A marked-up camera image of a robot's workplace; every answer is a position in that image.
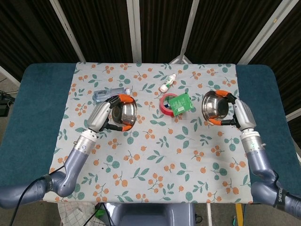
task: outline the floral tablecloth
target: floral tablecloth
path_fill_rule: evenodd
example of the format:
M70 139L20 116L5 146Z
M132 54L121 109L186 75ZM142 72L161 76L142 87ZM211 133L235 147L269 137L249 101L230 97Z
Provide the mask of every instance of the floral tablecloth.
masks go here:
M176 117L159 110L159 87L172 73L168 93L188 92L194 108ZM73 194L50 202L242 202L252 201L247 158L235 127L209 125L201 101L209 90L239 95L235 65L77 63L50 172L66 161L87 128L93 92L130 88L138 106L128 132L104 130Z

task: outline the plastic water bottle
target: plastic water bottle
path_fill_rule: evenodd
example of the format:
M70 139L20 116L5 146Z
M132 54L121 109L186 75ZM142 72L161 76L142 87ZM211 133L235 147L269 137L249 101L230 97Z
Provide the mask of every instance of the plastic water bottle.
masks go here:
M99 91L94 91L92 99L96 103L105 101L106 99L118 95L118 94L127 94L130 95L130 89L128 88L115 88L115 89L103 89Z

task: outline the metal bowl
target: metal bowl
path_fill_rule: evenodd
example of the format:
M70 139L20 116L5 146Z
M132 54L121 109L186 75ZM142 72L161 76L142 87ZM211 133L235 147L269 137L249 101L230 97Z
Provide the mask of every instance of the metal bowl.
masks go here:
M118 125L133 126L137 119L137 104L135 100L131 103L120 103L112 109L112 119Z
M227 116L229 105L226 98L209 91L204 95L202 101L202 113L204 119L223 119Z

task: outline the table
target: table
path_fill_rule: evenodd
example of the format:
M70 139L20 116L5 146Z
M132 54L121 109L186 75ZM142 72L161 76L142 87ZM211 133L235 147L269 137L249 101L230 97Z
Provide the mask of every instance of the table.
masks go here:
M0 149L2 185L30 181L48 172L74 68L75 64L37 64L25 71ZM299 193L300 167L272 71L263 65L237 65L237 75L240 98L254 113L280 182L291 193Z
M173 118L159 110L163 96L159 87L172 73L178 75L168 92L186 92L194 105ZM208 91L227 89L239 95L231 64L77 63L50 171L64 164L73 141L87 128L95 108L93 91L115 87L130 89L137 103L137 123L123 133L100 132L74 192L64 198L48 193L45 201L253 201L241 133L235 127L209 125L201 115L202 97Z

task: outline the green snack bag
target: green snack bag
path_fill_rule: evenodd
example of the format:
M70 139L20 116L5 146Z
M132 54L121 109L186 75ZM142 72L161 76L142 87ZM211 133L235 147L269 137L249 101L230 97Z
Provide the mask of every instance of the green snack bag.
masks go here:
M188 93L183 93L169 100L169 105L174 112L174 116L181 114L193 108Z

